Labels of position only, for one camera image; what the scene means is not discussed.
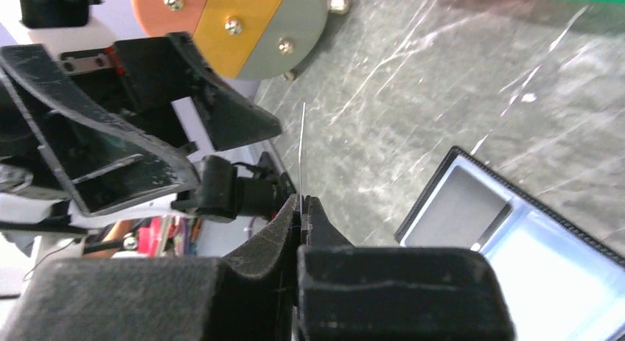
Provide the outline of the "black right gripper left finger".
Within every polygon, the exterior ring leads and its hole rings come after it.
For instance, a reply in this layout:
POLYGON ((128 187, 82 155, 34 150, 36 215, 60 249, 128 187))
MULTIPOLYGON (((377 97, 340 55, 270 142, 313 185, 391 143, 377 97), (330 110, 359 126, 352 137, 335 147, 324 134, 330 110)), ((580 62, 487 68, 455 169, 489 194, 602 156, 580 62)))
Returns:
POLYGON ((289 340, 297 195, 221 258, 58 259, 38 268, 3 340, 289 340))

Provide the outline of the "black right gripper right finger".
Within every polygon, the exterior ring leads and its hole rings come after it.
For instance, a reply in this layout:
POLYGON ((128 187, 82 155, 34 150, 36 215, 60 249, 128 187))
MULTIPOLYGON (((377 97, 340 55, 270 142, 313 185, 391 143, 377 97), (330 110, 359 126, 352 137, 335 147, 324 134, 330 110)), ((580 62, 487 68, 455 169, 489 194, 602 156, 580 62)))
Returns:
POLYGON ((316 197, 301 207, 301 340, 513 340, 486 259, 457 247, 356 247, 316 197))

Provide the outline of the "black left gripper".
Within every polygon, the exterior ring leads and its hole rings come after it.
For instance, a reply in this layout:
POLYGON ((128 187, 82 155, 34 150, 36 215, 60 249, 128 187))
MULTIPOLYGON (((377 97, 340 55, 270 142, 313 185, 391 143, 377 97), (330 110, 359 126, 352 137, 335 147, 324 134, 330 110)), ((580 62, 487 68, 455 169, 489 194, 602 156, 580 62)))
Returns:
POLYGON ((225 83, 186 32, 63 53, 59 66, 41 44, 3 46, 1 192, 70 197, 97 217, 196 187, 182 152, 100 106, 121 110, 122 87, 129 116, 190 98, 217 151, 282 134, 278 118, 225 83))

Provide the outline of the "dark card from holder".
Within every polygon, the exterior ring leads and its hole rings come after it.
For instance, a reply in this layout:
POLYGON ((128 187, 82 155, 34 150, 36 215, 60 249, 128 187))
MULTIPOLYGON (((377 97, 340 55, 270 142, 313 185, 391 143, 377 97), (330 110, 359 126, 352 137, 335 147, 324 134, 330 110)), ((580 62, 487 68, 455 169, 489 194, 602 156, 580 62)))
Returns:
POLYGON ((300 220, 303 220, 304 216, 304 137, 305 137, 305 116, 306 116, 306 102, 303 102, 301 108, 301 122, 299 130, 299 142, 298 142, 298 192, 299 192, 299 213, 300 220))

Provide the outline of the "black leather card holder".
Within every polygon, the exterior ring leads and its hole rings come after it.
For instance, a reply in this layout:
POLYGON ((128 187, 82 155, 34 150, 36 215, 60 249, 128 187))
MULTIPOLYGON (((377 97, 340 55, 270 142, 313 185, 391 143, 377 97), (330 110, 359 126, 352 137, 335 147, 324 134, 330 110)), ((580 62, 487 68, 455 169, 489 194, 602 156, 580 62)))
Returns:
MULTIPOLYGON (((457 146, 422 192, 456 162, 479 168, 512 195, 507 218, 485 243, 468 249, 495 271, 516 338, 622 340, 624 257, 457 146)), ((405 221, 394 234, 397 243, 405 221)))

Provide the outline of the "grey card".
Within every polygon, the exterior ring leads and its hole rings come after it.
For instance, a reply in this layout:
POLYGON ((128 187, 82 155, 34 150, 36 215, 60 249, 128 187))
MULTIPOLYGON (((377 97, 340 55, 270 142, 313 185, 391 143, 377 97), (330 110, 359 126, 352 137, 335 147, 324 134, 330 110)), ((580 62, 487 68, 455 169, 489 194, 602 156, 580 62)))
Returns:
POLYGON ((397 232, 403 247, 463 247, 485 243, 513 205, 512 195, 479 168, 456 162, 434 177, 405 225, 397 232))

